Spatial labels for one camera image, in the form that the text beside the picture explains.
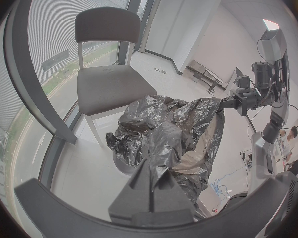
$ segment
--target black hair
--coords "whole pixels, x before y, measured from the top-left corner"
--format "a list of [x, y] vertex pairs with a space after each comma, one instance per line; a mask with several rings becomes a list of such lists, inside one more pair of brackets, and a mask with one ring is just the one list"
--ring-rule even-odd
[[292, 131], [292, 133], [294, 134], [294, 138], [297, 137], [298, 130], [297, 130], [296, 126], [292, 127], [290, 131]]

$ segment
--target road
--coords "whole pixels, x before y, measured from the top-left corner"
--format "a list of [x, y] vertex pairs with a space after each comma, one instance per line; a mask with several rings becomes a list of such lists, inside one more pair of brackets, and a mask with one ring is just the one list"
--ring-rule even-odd
[[[112, 61], [115, 57], [115, 52], [108, 53], [91, 63], [88, 67], [108, 65], [109, 61]], [[56, 112], [63, 119], [77, 100], [77, 74], [73, 75], [58, 88], [49, 100]], [[12, 173], [14, 176], [14, 188], [33, 177], [38, 178], [41, 164], [51, 139], [52, 134], [34, 119], [24, 133], [23, 139], [20, 139], [22, 141], [20, 142], [19, 151], [15, 153], [17, 157], [14, 173]], [[14, 199], [17, 213], [24, 229], [31, 237], [41, 238], [42, 236], [26, 216], [15, 195]]]

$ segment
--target grass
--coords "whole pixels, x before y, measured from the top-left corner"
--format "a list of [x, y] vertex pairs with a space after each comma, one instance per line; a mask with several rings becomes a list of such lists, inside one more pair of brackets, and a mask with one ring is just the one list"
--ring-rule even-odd
[[[117, 48], [117, 44], [112, 44], [106, 47], [103, 47], [99, 50], [95, 50], [92, 53], [89, 53], [84, 56], [84, 63], [91, 62], [95, 58], [110, 52], [112, 50], [115, 50]], [[71, 75], [75, 70], [79, 69], [78, 61], [69, 62], [64, 68], [60, 69], [57, 73], [55, 73], [43, 86], [44, 93], [48, 95], [51, 93], [62, 81], [66, 79], [69, 75]], [[6, 185], [6, 196], [8, 199], [9, 208], [11, 209], [11, 214], [14, 218], [16, 218], [15, 212], [12, 210], [12, 197], [9, 192], [9, 187], [12, 186], [10, 184], [10, 175], [11, 175], [11, 163], [13, 158], [13, 153], [15, 151], [16, 145], [18, 143], [18, 140], [21, 136], [21, 133], [26, 125], [26, 123], [31, 118], [31, 113], [28, 111], [28, 109], [24, 106], [20, 110], [20, 112], [15, 117], [14, 121], [11, 123], [9, 129], [8, 129], [8, 141], [5, 147], [4, 152], [4, 163], [6, 164], [6, 173], [5, 173], [5, 185]]]

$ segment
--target chair backrest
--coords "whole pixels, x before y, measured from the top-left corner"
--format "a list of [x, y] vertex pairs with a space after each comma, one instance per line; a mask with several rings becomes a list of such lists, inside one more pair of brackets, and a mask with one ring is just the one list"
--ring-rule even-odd
[[75, 40], [138, 42], [139, 17], [115, 7], [92, 8], [80, 12], [75, 19]]

